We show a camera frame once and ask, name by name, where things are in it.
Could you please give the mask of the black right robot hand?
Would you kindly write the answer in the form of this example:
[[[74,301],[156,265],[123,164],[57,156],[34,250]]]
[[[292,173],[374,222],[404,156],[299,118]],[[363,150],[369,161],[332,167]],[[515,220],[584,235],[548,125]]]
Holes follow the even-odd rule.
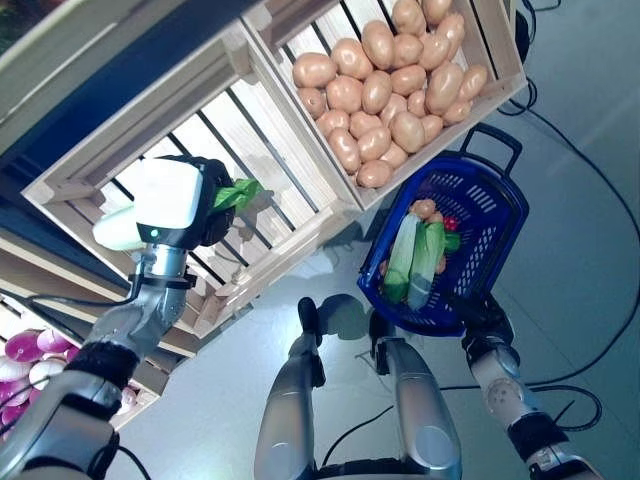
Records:
[[[454,295],[451,306],[457,319],[464,326],[462,347],[469,355],[510,347],[514,332],[502,307],[491,294],[468,298]]]

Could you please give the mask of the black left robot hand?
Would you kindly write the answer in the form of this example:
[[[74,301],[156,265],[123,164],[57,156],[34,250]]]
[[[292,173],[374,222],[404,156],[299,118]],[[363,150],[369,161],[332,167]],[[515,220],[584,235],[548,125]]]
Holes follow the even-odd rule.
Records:
[[[232,185],[219,160],[191,155],[146,158],[134,200],[140,239],[187,251],[221,241],[235,218],[234,207],[216,207],[216,195]]]

